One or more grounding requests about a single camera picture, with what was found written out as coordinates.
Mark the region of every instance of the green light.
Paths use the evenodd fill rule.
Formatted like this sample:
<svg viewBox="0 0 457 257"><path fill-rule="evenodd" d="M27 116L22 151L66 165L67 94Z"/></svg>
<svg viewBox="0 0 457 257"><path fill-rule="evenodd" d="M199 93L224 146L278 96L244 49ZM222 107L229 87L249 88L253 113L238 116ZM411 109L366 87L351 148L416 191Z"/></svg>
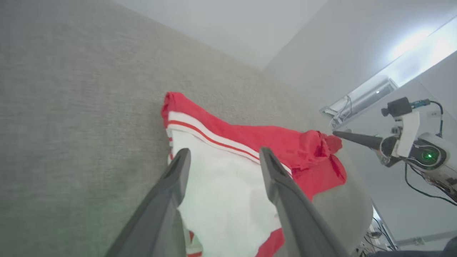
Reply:
<svg viewBox="0 0 457 257"><path fill-rule="evenodd" d="M422 158L426 161L433 161L436 159L436 153L425 151L422 153Z"/></svg>

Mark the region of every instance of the white fabric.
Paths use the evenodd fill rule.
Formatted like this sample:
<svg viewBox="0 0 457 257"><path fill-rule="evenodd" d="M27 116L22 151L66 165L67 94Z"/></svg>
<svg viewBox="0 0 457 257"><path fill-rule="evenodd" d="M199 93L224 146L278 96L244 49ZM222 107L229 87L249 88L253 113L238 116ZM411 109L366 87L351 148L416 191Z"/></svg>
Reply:
<svg viewBox="0 0 457 257"><path fill-rule="evenodd" d="M172 130L173 153L191 150L186 195L178 210L205 257L253 257L281 227L268 201L260 165Z"/></svg>

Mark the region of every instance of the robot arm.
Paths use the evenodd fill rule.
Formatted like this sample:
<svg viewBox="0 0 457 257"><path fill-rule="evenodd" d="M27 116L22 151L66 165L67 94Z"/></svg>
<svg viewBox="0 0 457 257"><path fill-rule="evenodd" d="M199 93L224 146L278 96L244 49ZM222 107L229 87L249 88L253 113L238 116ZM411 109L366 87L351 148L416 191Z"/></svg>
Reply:
<svg viewBox="0 0 457 257"><path fill-rule="evenodd" d="M388 107L381 110L383 116L392 115L403 124L392 128L392 134L386 137L341 131L333 134L371 148L387 167L404 161L457 203L457 159L453 156L457 154L457 147L441 138L441 129L438 135L424 133L417 137L420 117L413 109L429 104L428 99L410 103L406 97L388 103Z"/></svg>

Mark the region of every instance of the gray fabric surface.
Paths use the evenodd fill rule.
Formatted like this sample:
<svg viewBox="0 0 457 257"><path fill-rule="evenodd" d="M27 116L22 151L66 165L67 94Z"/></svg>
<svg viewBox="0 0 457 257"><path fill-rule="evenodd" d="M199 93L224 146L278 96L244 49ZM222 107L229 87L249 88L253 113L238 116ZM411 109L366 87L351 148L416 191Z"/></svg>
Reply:
<svg viewBox="0 0 457 257"><path fill-rule="evenodd" d="M0 35L2 256L102 256L165 170L167 91L229 123L319 129L283 84L111 2L4 0Z"/></svg>

